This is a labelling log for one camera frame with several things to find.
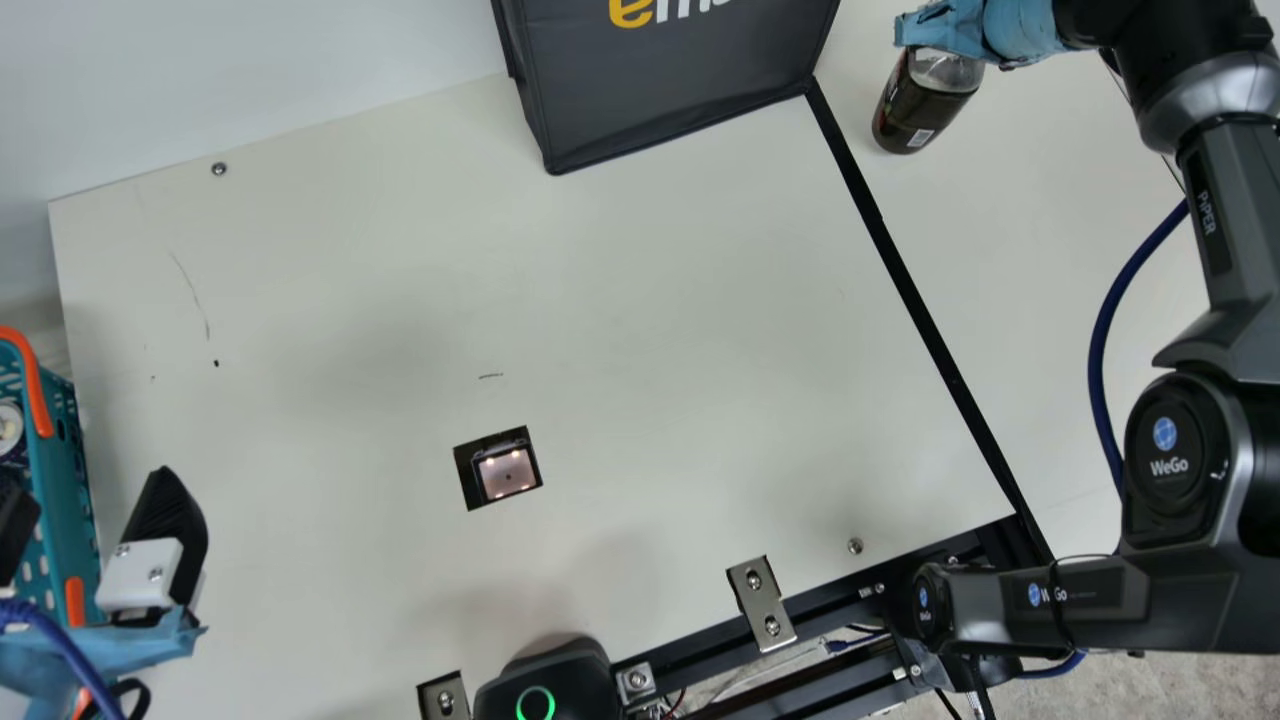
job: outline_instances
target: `blue cable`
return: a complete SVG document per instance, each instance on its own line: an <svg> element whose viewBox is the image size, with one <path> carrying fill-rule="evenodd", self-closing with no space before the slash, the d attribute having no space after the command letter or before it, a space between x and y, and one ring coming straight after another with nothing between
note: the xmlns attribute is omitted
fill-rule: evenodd
<svg viewBox="0 0 1280 720"><path fill-rule="evenodd" d="M1061 665L1055 665L1043 670L1028 670L1027 673L1019 675L1019 678L1024 680L1048 680L1052 678L1061 678L1071 670L1075 670L1075 666L1084 661L1085 655L1088 653L1083 650L1078 650L1074 655L1071 655L1071 657L1062 661Z"/></svg>
<svg viewBox="0 0 1280 720"><path fill-rule="evenodd" d="M1181 223L1188 213L1187 201L1179 202L1178 208L1160 223L1153 233L1140 245L1138 250L1120 270L1102 302L1098 311L1097 323L1093 325L1093 338L1089 341L1089 404L1093 406L1093 424L1098 428L1098 439L1102 441L1102 452L1107 456L1107 465L1111 468L1111 479L1115 482L1116 492L1124 491L1124 460L1120 456L1120 446L1116 445L1115 429L1111 427L1111 415L1107 413L1106 389L1102 387L1102 355L1107 347L1107 334L1111 332L1111 322L1115 320L1116 309L1120 307L1120 299L1124 297L1133 278L1138 275L1147 259L1156 252L1174 229Z"/></svg>
<svg viewBox="0 0 1280 720"><path fill-rule="evenodd" d="M876 641L887 638L888 633L881 633L878 635L868 635L865 638L858 638L856 641L827 641L824 644L829 655L837 655L845 652L846 650L855 648L861 644L870 644Z"/></svg>
<svg viewBox="0 0 1280 720"><path fill-rule="evenodd" d="M79 678L81 684L88 688L90 694L93 696L93 701L97 703L99 712L106 720L125 720L124 711L120 710L120 705L116 702L115 696L111 694L111 691L108 689L97 669L84 657L84 653L67 635L61 625L27 601L17 598L0 600L0 628L9 623L26 623L44 633L49 638L49 642L58 648L58 652L63 655L63 659L67 660L72 671Z"/></svg>

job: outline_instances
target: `brown liquid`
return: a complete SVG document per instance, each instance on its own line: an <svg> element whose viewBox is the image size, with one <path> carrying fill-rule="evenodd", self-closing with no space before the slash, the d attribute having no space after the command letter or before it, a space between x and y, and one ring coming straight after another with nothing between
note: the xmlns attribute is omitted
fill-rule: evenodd
<svg viewBox="0 0 1280 720"><path fill-rule="evenodd" d="M897 155L924 150L977 92L941 92L920 86L906 69L908 53L904 50L899 58L872 122L876 142Z"/></svg>

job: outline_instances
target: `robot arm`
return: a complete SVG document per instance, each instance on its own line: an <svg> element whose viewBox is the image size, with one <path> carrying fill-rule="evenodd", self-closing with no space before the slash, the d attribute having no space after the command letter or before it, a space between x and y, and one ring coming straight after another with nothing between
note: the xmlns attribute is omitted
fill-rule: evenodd
<svg viewBox="0 0 1280 720"><path fill-rule="evenodd" d="M1005 67L1062 49L1114 51L1143 141L1176 155L1211 301L1156 356L1174 372L1130 415L1117 553L1004 574L928 565L913 588L916 637L936 653L1280 652L1267 620L1280 592L1270 24L1249 0L947 1L900 18L899 40Z"/></svg>

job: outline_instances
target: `white wall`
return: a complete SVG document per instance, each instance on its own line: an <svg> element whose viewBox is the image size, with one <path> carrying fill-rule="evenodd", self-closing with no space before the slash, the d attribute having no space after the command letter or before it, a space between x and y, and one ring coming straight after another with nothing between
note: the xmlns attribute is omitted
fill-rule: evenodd
<svg viewBox="0 0 1280 720"><path fill-rule="evenodd" d="M502 70L485 0L8 0L0 311L56 299L49 200Z"/></svg>

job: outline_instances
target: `square sensor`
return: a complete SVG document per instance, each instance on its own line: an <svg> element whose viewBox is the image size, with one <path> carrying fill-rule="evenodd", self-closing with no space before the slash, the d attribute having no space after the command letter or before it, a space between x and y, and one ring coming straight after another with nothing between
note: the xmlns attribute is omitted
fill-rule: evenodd
<svg viewBox="0 0 1280 720"><path fill-rule="evenodd" d="M529 428L492 434L453 448L467 510L543 486Z"/></svg>

